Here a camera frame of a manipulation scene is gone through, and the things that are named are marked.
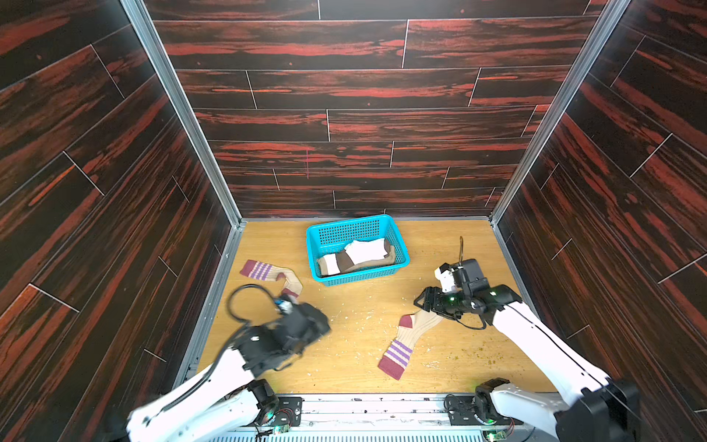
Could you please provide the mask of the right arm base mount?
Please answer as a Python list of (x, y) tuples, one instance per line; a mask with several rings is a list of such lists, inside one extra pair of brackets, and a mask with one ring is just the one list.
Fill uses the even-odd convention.
[(447, 394), (443, 401), (450, 424), (456, 425), (511, 425), (514, 420), (497, 412), (491, 393), (509, 384), (508, 379), (490, 379), (477, 386), (473, 395)]

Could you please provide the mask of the turquoise plastic basket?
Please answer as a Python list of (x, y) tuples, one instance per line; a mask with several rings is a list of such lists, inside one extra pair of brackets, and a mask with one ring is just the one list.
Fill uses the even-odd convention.
[(389, 215), (312, 226), (306, 240), (312, 276), (326, 287), (393, 276), (411, 262)]

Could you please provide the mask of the purple striped sock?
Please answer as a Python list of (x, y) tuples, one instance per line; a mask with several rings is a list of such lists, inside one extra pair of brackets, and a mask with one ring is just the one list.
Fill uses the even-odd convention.
[(377, 367), (392, 379), (400, 380), (410, 366), (415, 345), (443, 318), (434, 312), (420, 309), (400, 318), (396, 338), (390, 343)]
[(289, 268), (275, 266), (256, 260), (248, 260), (243, 265), (239, 273), (250, 279), (263, 282), (283, 282), (282, 295), (285, 295), (293, 303), (298, 303), (298, 298), (302, 293), (303, 285), (295, 272)]

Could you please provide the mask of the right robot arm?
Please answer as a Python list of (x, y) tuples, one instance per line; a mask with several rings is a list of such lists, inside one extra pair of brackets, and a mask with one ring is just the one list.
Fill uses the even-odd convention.
[(556, 388), (556, 395), (526, 392), (507, 379), (475, 390), (473, 412), (482, 424), (519, 420), (558, 441), (638, 441), (640, 393), (613, 380), (550, 330), (507, 285), (444, 292), (427, 287), (414, 304), (458, 320), (475, 314), (512, 341)]

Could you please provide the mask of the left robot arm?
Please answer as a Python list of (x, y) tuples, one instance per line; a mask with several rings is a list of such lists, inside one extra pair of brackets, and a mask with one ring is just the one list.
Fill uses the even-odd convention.
[(134, 409), (128, 441), (206, 441), (238, 427), (270, 423), (280, 401), (263, 373), (276, 370), (331, 331), (328, 317), (303, 303), (275, 322), (245, 324), (215, 362), (172, 392)]

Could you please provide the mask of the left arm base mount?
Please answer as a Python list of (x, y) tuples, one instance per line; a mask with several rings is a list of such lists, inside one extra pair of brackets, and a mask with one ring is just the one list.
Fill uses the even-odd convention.
[(256, 400), (258, 413), (250, 427), (299, 427), (304, 399), (300, 396), (282, 396), (265, 379), (255, 380), (246, 386)]

